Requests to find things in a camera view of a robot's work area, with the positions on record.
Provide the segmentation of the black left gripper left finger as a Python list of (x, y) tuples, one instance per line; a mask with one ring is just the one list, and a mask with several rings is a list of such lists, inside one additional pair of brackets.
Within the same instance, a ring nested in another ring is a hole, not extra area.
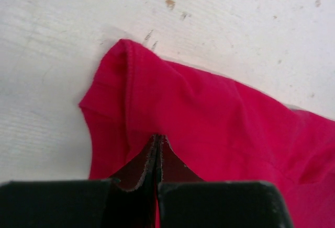
[(105, 179), (1, 184), (1, 227), (154, 227), (158, 142)]

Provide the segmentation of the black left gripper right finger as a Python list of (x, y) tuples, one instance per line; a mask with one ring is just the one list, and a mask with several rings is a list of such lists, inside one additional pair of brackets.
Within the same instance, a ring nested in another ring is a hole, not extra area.
[(266, 181), (206, 182), (161, 136), (157, 154), (161, 227), (293, 227), (283, 197)]

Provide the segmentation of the pink red t shirt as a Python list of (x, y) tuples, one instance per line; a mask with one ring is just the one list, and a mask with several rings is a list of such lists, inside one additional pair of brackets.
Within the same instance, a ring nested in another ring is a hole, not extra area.
[(91, 179), (112, 175), (150, 136), (165, 134), (202, 179), (269, 181), (296, 227), (334, 227), (332, 120), (126, 39), (104, 55), (79, 106), (92, 140)]

